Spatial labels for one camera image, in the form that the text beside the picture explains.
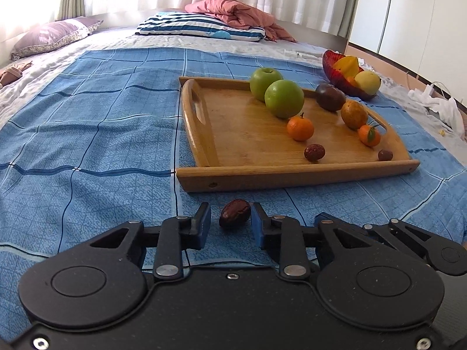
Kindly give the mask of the green apple with stem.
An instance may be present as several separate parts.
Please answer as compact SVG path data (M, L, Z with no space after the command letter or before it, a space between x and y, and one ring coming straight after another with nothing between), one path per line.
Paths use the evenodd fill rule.
M283 80L283 75L273 68L261 67L256 69L249 80L252 95L264 102L264 95L268 87L275 81Z

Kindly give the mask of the brownish orange fruit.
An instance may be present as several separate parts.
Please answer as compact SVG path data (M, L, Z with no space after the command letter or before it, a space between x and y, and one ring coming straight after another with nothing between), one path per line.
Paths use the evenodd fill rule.
M368 113L359 102L348 99L340 109L340 116L347 127L358 130L367 123Z

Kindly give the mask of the small mandarin without leaf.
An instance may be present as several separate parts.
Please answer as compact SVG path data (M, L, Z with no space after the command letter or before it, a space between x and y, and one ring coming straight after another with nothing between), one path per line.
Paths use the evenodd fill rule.
M295 141L307 141L314 134L314 125L304 114L297 115L289 119L287 133Z

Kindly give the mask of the brown cloth at left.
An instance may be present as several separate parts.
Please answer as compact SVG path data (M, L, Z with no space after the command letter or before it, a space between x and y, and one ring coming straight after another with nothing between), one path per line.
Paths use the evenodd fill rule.
M6 68L0 76L0 89L22 78L23 72L31 66L32 62L23 62Z

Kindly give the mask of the white wardrobe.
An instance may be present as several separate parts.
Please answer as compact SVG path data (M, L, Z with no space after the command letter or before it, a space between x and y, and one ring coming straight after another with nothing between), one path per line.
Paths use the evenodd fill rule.
M350 42L466 102L466 0L358 0Z

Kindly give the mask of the small orange in bowl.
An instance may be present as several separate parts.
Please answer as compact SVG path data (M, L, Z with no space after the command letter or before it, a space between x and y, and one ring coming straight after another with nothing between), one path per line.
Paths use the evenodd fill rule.
M356 82L355 78L347 77L346 80L350 85L352 85L353 87L358 88L358 83Z

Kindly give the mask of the pink blanket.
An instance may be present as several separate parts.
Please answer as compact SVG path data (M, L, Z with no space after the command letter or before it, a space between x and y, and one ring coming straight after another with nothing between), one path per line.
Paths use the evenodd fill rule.
M293 43L296 41L276 22L273 15L238 0L201 0L187 4L184 10L187 13L202 13L218 18L235 29L262 28L268 40L286 40Z

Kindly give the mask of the small mandarin with leaf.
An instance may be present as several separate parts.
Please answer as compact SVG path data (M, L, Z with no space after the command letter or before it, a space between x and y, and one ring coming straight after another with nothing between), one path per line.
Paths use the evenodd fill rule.
M381 141L381 135L378 130L370 125L362 125L358 130L358 138L365 146L374 148Z

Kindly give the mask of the purple floral pillow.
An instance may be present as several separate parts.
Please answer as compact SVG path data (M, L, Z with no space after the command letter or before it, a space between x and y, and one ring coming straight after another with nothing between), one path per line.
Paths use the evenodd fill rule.
M37 26L16 42L10 59L18 60L59 50L93 34L102 23L97 18L76 17Z

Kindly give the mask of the right green curtain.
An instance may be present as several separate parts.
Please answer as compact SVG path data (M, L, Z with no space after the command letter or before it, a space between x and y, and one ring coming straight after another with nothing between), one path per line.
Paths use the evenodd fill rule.
M357 4L358 0L346 0L344 14L337 36L345 38L346 40L350 37L351 27L356 15Z

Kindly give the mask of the red date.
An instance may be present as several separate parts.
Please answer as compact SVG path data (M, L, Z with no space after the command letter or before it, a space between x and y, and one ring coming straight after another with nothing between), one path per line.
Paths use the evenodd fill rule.
M251 206L246 200L235 199L221 211L219 226L226 231L234 231L246 224L251 216Z
M317 162L325 156L325 148L322 145L313 143L304 149L304 157L309 162Z
M378 152L379 161L391 161L393 159L393 152L390 150L382 149Z

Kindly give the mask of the wooden serving tray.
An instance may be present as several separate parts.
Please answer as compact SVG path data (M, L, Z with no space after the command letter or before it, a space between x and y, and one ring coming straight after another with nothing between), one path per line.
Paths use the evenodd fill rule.
M373 110L369 117L384 134L370 148L339 115L321 109L314 91L307 89L304 113L315 127L309 142L325 148L322 159L309 162L306 143L289 136L286 121L252 96L248 81L182 77L180 84L185 132L196 162L176 170L187 192L341 183L408 174L419 166L396 131ZM393 152L391 161L378 160L382 149Z

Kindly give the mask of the white crumpled clothes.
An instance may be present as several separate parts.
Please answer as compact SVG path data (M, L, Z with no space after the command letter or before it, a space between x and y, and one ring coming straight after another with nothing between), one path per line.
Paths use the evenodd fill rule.
M464 140L465 126L455 99L433 97L433 92L434 86L426 85L424 91L420 91L419 89L409 90L408 97L424 108L436 113L444 124L450 127L460 139Z

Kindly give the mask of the smooth green apple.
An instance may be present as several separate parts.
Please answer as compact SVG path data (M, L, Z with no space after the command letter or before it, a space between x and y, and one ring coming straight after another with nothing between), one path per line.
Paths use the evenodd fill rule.
M292 80L277 80L266 89L264 102L274 116L291 118L303 108L304 91Z

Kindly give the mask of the blue striped pillow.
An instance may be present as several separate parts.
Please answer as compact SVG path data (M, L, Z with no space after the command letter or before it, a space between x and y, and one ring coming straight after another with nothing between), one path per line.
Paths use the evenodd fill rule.
M266 37L263 28L237 29L205 14L176 11L156 13L139 24L135 33L144 36L199 36L247 42L259 42Z

